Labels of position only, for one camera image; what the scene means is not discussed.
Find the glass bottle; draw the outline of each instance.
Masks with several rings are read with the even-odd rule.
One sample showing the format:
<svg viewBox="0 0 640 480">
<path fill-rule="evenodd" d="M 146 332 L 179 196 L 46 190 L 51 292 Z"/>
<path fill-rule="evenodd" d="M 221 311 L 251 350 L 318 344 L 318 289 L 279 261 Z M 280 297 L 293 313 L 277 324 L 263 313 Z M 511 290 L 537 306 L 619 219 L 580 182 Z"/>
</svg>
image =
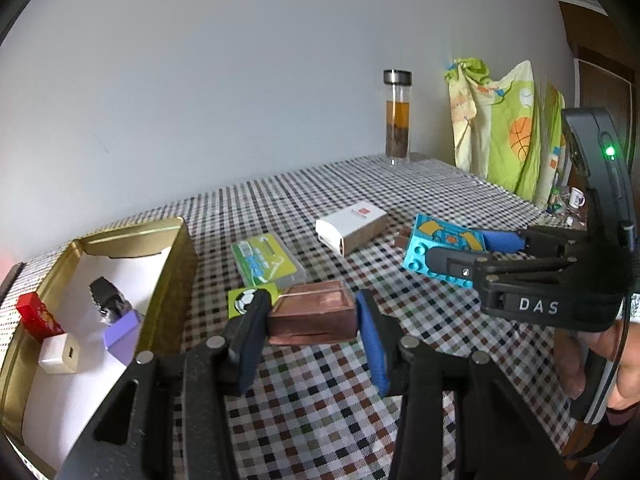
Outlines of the glass bottle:
<svg viewBox="0 0 640 480">
<path fill-rule="evenodd" d="M 392 166 L 409 162 L 409 102 L 411 72 L 385 70 L 386 157 Z"/>
</svg>

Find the brown door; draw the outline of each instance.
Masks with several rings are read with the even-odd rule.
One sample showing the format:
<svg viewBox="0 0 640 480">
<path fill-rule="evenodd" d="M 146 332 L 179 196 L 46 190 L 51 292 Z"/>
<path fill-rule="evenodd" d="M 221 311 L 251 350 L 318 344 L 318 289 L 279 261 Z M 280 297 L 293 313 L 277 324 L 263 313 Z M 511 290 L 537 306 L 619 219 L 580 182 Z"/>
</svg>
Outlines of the brown door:
<svg viewBox="0 0 640 480">
<path fill-rule="evenodd" d="M 608 16 L 560 2 L 567 41 L 577 60 L 580 106 L 605 107 L 618 133 L 621 155 L 631 174 L 636 216 L 640 218 L 640 161 L 635 161 L 636 69 L 640 66 Z M 572 171 L 569 186 L 582 187 Z"/>
</svg>

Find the checkered tablecloth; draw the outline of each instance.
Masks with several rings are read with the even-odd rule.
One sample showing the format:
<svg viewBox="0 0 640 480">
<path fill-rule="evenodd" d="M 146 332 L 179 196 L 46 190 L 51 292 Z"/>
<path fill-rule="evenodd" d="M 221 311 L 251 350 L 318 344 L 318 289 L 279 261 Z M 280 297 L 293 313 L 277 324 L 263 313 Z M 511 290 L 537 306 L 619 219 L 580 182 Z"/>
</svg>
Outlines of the checkered tablecloth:
<svg viewBox="0 0 640 480">
<path fill-rule="evenodd" d="M 389 213 L 384 235 L 346 258 L 314 235 L 315 220 L 367 200 Z M 230 246 L 276 232 L 306 267 L 309 281 L 343 279 L 352 290 L 369 288 L 386 314 L 406 332 L 443 352 L 492 355 L 523 395 L 557 447 L 572 429 L 568 399 L 552 365 L 552 332 L 480 313 L 478 295 L 401 267 L 394 235 L 417 212 L 471 228 L 515 229 L 548 222 L 539 209 L 500 187 L 436 160 L 390 168 L 368 156 L 254 180 L 175 202 L 109 227 L 183 216 L 200 257 L 187 350 L 219 333 L 226 322 L 225 293 L 242 286 Z M 29 262 L 0 307 L 0 360 L 17 317 L 19 294 L 34 290 L 63 247 Z M 258 375 L 245 397 L 229 399 L 228 423 L 241 478 L 386 478 L 400 399 L 381 399 L 370 382 L 360 339 L 352 344 L 266 346 Z M 176 475 L 180 458 L 180 402 L 175 406 Z M 452 396 L 443 397 L 443 478 L 453 478 L 455 422 Z"/>
</svg>

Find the human hand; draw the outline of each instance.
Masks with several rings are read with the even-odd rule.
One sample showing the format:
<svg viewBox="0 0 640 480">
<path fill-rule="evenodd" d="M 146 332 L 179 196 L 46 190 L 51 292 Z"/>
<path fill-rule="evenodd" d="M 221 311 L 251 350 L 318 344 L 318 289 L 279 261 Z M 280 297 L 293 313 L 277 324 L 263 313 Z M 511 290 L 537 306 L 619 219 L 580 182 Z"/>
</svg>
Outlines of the human hand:
<svg viewBox="0 0 640 480">
<path fill-rule="evenodd" d="M 578 337 L 596 354 L 613 361 L 621 334 L 622 322 L 616 321 L 604 332 L 580 332 Z M 585 383 L 580 345 L 566 330 L 559 328 L 554 332 L 554 361 L 562 389 L 572 399 L 577 399 L 584 391 Z M 624 410 L 636 402 L 640 402 L 640 324 L 632 323 L 607 406 Z"/>
</svg>

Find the red packet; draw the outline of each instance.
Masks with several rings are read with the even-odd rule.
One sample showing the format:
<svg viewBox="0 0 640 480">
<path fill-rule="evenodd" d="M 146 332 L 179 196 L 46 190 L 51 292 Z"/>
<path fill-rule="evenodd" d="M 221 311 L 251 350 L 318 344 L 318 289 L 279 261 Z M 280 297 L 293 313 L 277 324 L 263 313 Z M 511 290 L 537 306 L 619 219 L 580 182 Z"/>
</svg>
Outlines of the red packet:
<svg viewBox="0 0 640 480">
<path fill-rule="evenodd" d="M 21 295 L 15 309 L 20 312 L 27 332 L 41 343 L 47 337 L 65 333 L 36 292 Z"/>
</svg>

